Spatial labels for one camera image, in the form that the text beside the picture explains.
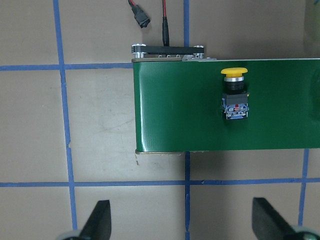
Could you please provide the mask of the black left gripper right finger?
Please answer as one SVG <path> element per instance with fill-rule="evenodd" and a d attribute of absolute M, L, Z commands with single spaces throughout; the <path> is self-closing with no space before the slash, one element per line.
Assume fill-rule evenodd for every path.
<path fill-rule="evenodd" d="M 303 240 L 287 221 L 263 197 L 252 200 L 251 226 L 258 240 Z"/>

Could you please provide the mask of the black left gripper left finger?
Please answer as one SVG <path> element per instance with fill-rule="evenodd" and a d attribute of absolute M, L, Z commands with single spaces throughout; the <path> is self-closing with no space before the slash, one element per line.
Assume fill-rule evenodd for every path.
<path fill-rule="evenodd" d="M 99 200 L 79 234 L 81 240 L 109 240 L 111 237 L 111 205 Z"/>

